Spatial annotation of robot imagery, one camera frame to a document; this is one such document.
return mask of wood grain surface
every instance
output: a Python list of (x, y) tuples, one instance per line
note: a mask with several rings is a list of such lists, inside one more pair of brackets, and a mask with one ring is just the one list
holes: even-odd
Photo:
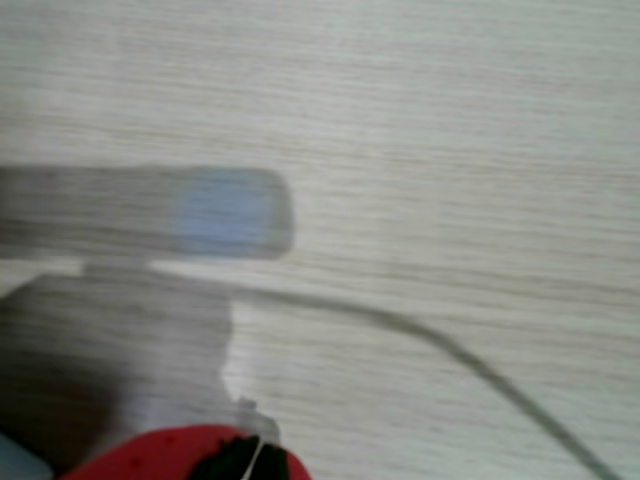
[(255, 399), (317, 478), (638, 478), (639, 21), (630, 0), (0, 0), (2, 167), (265, 169), (295, 236), (43, 277), (0, 305), (9, 358), (79, 364), (72, 393), (95, 364), (127, 432)]

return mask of red fabric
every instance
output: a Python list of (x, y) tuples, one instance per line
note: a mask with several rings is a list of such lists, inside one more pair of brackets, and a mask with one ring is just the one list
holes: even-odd
[[(197, 426), (140, 435), (61, 480), (186, 480), (195, 465), (215, 455), (223, 443), (246, 438), (237, 428)], [(289, 477), (311, 480), (302, 462), (288, 452)]]

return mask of black cable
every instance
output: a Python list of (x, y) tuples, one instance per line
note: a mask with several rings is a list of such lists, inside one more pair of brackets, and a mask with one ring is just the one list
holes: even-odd
[(544, 408), (527, 397), (508, 378), (504, 377), (486, 361), (473, 354), (450, 336), (418, 322), (409, 316), (387, 312), (376, 308), (342, 300), (334, 300), (314, 295), (289, 294), (263, 289), (246, 289), (247, 293), (263, 297), (265, 300), (279, 301), (306, 308), (320, 308), (363, 317), (378, 327), (395, 331), (412, 338), (421, 338), (437, 347), (458, 363), (464, 365), (477, 377), (484, 380), (545, 434), (556, 441), (579, 464), (599, 480), (622, 480), (617, 473), (604, 463), (595, 452), (587, 447), (574, 433), (556, 420)]

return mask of cable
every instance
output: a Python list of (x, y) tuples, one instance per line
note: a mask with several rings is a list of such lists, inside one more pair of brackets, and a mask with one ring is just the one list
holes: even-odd
[(410, 316), (342, 300), (299, 293), (289, 294), (258, 288), (241, 288), (240, 291), (246, 292), (250, 296), (255, 296), (258, 299), (263, 298), (266, 301), (354, 314), (386, 330), (409, 335), (412, 338), (421, 338), (481, 378), (489, 387), (517, 407), (525, 417), (535, 423), (547, 436), (555, 440), (558, 445), (595, 478), (598, 480), (622, 480), (622, 477), (604, 463), (604, 461), (589, 449), (574, 433), (525, 395), (508, 378), (498, 373), (496, 369), (469, 351), (458, 341), (437, 329), (421, 325)]

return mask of red object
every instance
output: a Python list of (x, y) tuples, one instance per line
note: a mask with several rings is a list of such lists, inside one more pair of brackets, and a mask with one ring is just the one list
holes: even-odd
[[(130, 440), (61, 480), (186, 480), (198, 462), (238, 437), (247, 434), (225, 426), (159, 430)], [(295, 455), (287, 452), (287, 459), (290, 479), (311, 480)]]

